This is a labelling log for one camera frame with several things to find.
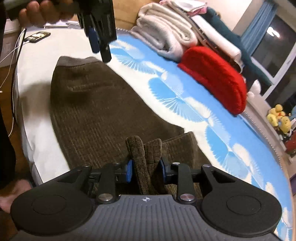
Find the smartphone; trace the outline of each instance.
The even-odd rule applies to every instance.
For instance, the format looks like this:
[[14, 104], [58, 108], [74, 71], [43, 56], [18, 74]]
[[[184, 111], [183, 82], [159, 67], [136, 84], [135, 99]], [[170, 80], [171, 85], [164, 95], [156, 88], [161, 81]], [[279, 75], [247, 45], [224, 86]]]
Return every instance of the smartphone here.
[[30, 43], [37, 43], [39, 42], [40, 40], [48, 37], [50, 35], [50, 33], [48, 32], [43, 32], [43, 31], [40, 31], [40, 32], [37, 32], [37, 33], [34, 33], [32, 34], [31, 36], [29, 37], [26, 37], [24, 39], [24, 42], [27, 42], [29, 41]]

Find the round black pad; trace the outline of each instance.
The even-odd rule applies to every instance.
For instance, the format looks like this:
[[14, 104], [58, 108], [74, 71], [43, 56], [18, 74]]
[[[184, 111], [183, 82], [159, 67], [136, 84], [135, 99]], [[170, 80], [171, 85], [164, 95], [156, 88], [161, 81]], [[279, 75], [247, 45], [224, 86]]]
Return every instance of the round black pad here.
[[211, 226], [237, 237], [271, 233], [281, 218], [274, 196], [242, 181], [218, 184], [204, 197], [201, 211]]
[[70, 183], [49, 182], [17, 197], [11, 216], [18, 229], [34, 235], [57, 235], [82, 225], [92, 212], [91, 200]]
[[261, 208], [261, 203], [256, 198], [246, 195], [233, 196], [226, 204], [230, 211], [245, 216], [252, 215]]

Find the brown fabric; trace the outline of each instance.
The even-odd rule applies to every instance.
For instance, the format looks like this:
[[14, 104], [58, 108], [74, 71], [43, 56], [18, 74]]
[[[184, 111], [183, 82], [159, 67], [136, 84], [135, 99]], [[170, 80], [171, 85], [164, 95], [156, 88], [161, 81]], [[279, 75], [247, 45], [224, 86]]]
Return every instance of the brown fabric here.
[[95, 58], [61, 57], [50, 100], [53, 129], [70, 169], [127, 160], [125, 140], [130, 136], [147, 143], [184, 133], [157, 116], [119, 75]]
[[[127, 138], [126, 145], [130, 157], [135, 163], [140, 193], [144, 195], [165, 193], [176, 195], [176, 185], [164, 186], [163, 184], [161, 170], [157, 168], [161, 157], [166, 157], [169, 163], [178, 161], [193, 169], [200, 169], [203, 164], [210, 164], [198, 147], [192, 132], [173, 137], [164, 142], [156, 139], [145, 145], [139, 137], [132, 136]], [[195, 184], [195, 191], [197, 197], [201, 198], [198, 184]]]

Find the white bed sheet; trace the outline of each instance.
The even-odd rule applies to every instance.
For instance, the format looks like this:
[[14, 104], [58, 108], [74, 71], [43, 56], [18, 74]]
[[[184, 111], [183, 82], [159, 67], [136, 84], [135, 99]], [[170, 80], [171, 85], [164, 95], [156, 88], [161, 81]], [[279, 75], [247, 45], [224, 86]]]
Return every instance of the white bed sheet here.
[[[26, 36], [40, 31], [27, 31]], [[94, 55], [83, 30], [47, 29], [51, 35], [23, 46], [17, 64], [17, 119], [22, 146], [34, 180], [40, 184], [67, 171], [69, 166], [55, 137], [50, 115], [51, 78], [60, 56], [87, 58]]]

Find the bed sheet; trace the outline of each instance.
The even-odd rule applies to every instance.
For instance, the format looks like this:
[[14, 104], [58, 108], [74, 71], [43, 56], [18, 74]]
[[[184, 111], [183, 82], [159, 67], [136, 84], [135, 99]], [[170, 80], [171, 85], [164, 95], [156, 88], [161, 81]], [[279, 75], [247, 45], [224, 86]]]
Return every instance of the bed sheet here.
[[[50, 115], [50, 84], [60, 56], [93, 54], [83, 30], [49, 29], [51, 36], [23, 46], [17, 65], [18, 122], [24, 152], [46, 182], [69, 171]], [[126, 32], [110, 44], [117, 72], [161, 118], [192, 131], [212, 165], [274, 195], [283, 209], [276, 234], [292, 240], [289, 183], [273, 153], [241, 116], [232, 116], [203, 86]]]

